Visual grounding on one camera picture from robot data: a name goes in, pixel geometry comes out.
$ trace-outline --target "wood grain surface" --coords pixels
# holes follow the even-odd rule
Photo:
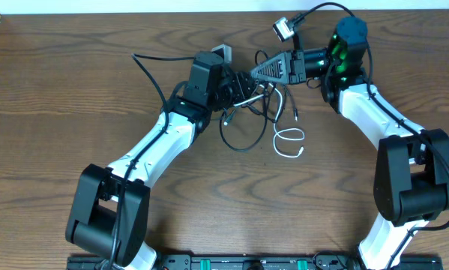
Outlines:
[[[449,135],[449,11],[357,11],[367,21],[375,84],[414,122]],[[131,53],[193,56],[226,43],[236,70],[257,49],[290,48],[272,24],[293,13],[5,16],[0,25],[0,269],[64,269],[83,250],[64,240],[77,181],[106,166],[157,120],[160,100]],[[340,11],[301,27],[305,47],[327,44]],[[190,62],[144,61],[166,96]],[[376,150],[317,89],[292,88],[306,132],[297,159],[274,153],[272,129],[248,153],[228,149],[217,123],[178,156],[151,192],[146,241],[195,254],[349,251],[377,210]],[[283,126],[295,125],[288,109]],[[262,118],[240,113],[226,128],[245,146]],[[298,145],[285,144],[295,151]],[[443,213],[432,224],[449,218]],[[420,232],[406,253],[438,254],[449,269],[449,229]]]

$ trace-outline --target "tabletop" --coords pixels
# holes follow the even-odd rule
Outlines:
[[[449,135],[449,10],[356,11],[367,22],[374,83],[427,129]],[[4,16],[0,25],[0,269],[64,269],[85,251],[64,239],[79,175],[106,166],[152,128],[161,102],[131,53],[193,56],[220,44],[233,69],[254,53],[290,49],[272,24],[294,13],[130,13]],[[306,48],[324,47],[342,11],[318,11],[301,26]],[[190,62],[144,60],[165,96]],[[367,58],[364,67],[368,67]],[[212,122],[151,192],[146,242],[195,254],[350,251],[377,215],[376,149],[318,89],[291,88],[306,131],[304,153],[274,153],[273,131],[246,153],[227,148]],[[244,111],[225,133],[236,146],[263,118]],[[282,126],[296,125],[292,111]],[[299,144],[282,142],[287,151]],[[433,221],[442,224],[449,211]],[[449,229],[420,232],[406,253],[438,254],[449,269]]]

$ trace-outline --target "wooden table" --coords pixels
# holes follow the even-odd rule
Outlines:
[[[84,253],[64,240],[82,170],[106,166],[157,120],[160,100],[130,58],[193,56],[226,43],[236,70],[281,43],[272,23],[294,13],[5,16],[0,25],[0,269],[64,269]],[[374,81],[400,112],[449,135],[449,11],[356,11],[367,21]],[[302,26],[323,47],[340,11]],[[189,62],[144,61],[169,96]],[[307,132],[298,159],[274,153],[272,130],[248,153],[228,149],[216,122],[176,158],[151,194],[147,242],[196,254],[349,251],[377,211],[376,150],[318,89],[292,88]],[[293,125],[285,112],[283,126]],[[241,113],[226,135],[251,143],[262,118]],[[285,144],[295,151],[297,145]],[[449,218],[443,213],[433,224]],[[420,232],[406,253],[438,254],[449,269],[449,229]]]

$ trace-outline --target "coiled white cord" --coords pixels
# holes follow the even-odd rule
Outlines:
[[[278,106],[278,108],[277,108],[277,113],[276,113],[276,120],[277,120],[278,115],[280,114],[281,110],[283,109],[283,95],[281,94],[281,92],[280,92],[276,87],[274,87],[274,90],[275,90],[276,93],[279,95],[279,106]],[[289,137],[287,137],[287,136],[283,136],[283,135],[282,135],[282,134],[284,134],[285,132],[290,132],[290,131],[298,131],[298,132],[301,132],[302,136],[299,137],[299,138],[289,138]],[[302,154],[302,152],[304,151],[304,146],[301,145],[301,147],[299,148],[299,152],[298,152],[297,154],[295,154],[295,155],[284,154],[284,153],[281,152],[281,150],[279,150],[279,149],[277,148],[277,146],[276,146],[276,138],[278,138],[278,137],[281,138],[282,140],[288,140],[288,141],[300,141],[300,140],[304,140],[304,138],[306,137],[306,134],[305,134],[304,131],[301,130],[300,128],[292,127],[292,128],[287,128],[287,129],[284,129],[284,130],[278,130],[278,129],[277,129],[277,122],[275,122],[275,123],[274,123],[274,137],[273,137],[273,139],[272,139],[272,143],[273,143],[275,152],[278,153],[278,155],[281,155],[281,156],[283,156],[283,157],[285,157],[285,158],[298,158],[298,157]]]

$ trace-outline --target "white wall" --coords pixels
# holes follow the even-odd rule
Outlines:
[[[0,0],[1,14],[303,11],[318,0]],[[352,10],[443,9],[449,0],[338,0]]]

